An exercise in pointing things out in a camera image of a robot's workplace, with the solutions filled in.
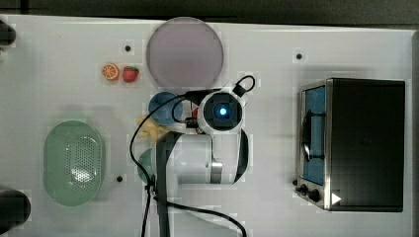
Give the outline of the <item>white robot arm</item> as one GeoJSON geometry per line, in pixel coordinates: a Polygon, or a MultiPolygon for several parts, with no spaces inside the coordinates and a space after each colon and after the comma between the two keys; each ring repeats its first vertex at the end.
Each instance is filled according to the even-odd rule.
{"type": "Polygon", "coordinates": [[[233,185],[245,174],[249,139],[242,128],[247,104],[243,87],[189,91],[198,106],[186,120],[196,134],[169,131],[152,151],[159,237],[248,237],[242,224],[215,210],[181,203],[182,185],[233,185]]]}

